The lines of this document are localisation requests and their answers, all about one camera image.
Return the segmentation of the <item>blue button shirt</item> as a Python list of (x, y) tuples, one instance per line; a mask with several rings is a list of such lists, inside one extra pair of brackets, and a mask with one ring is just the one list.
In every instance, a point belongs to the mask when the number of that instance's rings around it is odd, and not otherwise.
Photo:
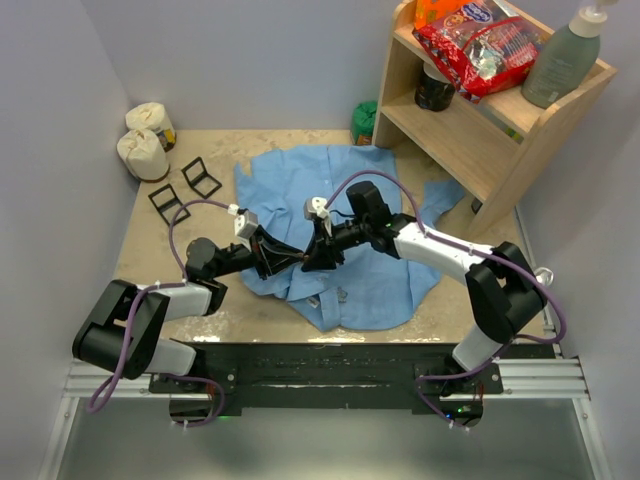
[[(297, 146), (254, 157), (250, 169), (234, 169), (237, 200), (258, 217), (274, 238), (303, 250), (313, 225), (303, 216), (304, 202), (328, 198), (350, 175), (372, 181), (394, 212), (402, 207), (401, 191), (381, 171), (395, 176), (394, 154), (373, 146)], [(364, 244), (349, 249), (336, 270), (305, 273), (290, 267), (266, 280), (253, 270), (241, 274), (245, 286), (261, 296), (286, 301), (321, 331), (387, 330), (409, 321), (425, 296), (440, 282), (438, 270), (378, 253)], [(348, 293), (339, 303), (336, 290)]]

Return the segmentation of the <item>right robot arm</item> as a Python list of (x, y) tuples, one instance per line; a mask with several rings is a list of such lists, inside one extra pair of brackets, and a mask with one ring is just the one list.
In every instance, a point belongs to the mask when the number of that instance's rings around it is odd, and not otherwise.
[(481, 380), (480, 365), (514, 340), (546, 306), (537, 278), (516, 245), (497, 247), (464, 242), (426, 226), (417, 218), (392, 213), (370, 181), (347, 189), (351, 217), (335, 225), (329, 202), (312, 197), (305, 218), (314, 233), (303, 256), (302, 270), (334, 270), (344, 252), (363, 244), (400, 260), (431, 266), (467, 288), (475, 326), (451, 354), (445, 369), (448, 386), (469, 392)]

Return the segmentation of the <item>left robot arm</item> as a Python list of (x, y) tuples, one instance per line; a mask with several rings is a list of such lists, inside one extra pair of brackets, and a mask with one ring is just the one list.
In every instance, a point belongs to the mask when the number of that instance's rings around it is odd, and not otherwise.
[(183, 391), (196, 392), (206, 383), (207, 368), (196, 361), (193, 347), (162, 339), (163, 324), (215, 313), (227, 292), (218, 277), (254, 270), (265, 279), (303, 258), (303, 251), (263, 228), (251, 235), (248, 245), (219, 248), (200, 237), (187, 248), (187, 282), (147, 290), (128, 281), (111, 281), (76, 334), (72, 355), (131, 380), (144, 373), (171, 374)]

